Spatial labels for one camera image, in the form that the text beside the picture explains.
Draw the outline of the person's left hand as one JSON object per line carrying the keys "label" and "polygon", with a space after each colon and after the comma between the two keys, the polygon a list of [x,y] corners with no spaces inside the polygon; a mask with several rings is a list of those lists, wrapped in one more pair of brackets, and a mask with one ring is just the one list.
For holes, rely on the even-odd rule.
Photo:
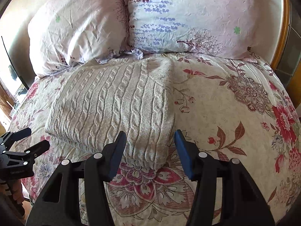
{"label": "person's left hand", "polygon": [[18,214],[23,217],[25,215],[25,210],[23,208],[22,203],[24,202],[24,196],[22,193],[22,184],[21,180],[12,180],[8,181],[9,199],[14,207],[14,209],[18,212]]}

